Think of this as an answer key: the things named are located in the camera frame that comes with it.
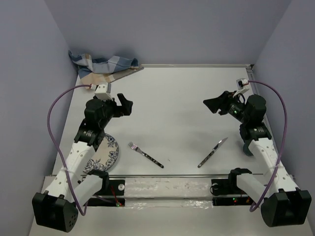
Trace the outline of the blue beige plaid cloth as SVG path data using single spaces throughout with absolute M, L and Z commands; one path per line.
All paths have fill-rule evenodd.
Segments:
M 78 69 L 78 77 L 83 84 L 99 85 L 103 82 L 112 83 L 144 69 L 138 59 L 126 59 L 119 56 L 92 58 L 90 54 L 68 55 Z

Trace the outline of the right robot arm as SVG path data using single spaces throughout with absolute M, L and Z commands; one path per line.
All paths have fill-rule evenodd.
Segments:
M 230 114 L 240 121 L 243 152 L 256 159 L 266 181 L 266 184 L 259 182 L 246 168 L 235 168 L 226 179 L 212 181 L 212 193 L 215 196 L 247 194 L 260 208 L 268 227 L 304 224 L 312 197 L 307 190 L 301 190 L 283 164 L 277 162 L 271 133 L 263 122 L 265 99 L 254 94 L 241 102 L 234 92 L 224 91 L 219 97 L 206 99 L 203 103 L 214 114 Z

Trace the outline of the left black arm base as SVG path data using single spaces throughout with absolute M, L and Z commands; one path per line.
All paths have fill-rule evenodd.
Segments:
M 95 193 L 88 201 L 89 207 L 124 207 L 125 179 L 110 178 L 109 186 Z

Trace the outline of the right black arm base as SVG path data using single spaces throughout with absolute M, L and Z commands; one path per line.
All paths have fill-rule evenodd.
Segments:
M 239 188 L 232 188 L 227 178 L 211 180 L 210 193 L 213 206 L 250 206 L 253 200 Z

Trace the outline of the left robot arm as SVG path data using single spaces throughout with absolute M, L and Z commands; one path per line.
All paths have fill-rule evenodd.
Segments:
M 86 103 L 84 119 L 74 138 L 67 158 L 62 158 L 63 167 L 43 193 L 36 193 L 32 207 L 36 223 L 40 226 L 70 232 L 79 215 L 85 215 L 89 199 L 104 194 L 109 188 L 106 171 L 91 170 L 81 180 L 88 161 L 102 143 L 104 129 L 111 118 L 129 116 L 133 102 L 119 93 L 120 105 L 114 99 L 101 100 L 96 96 Z

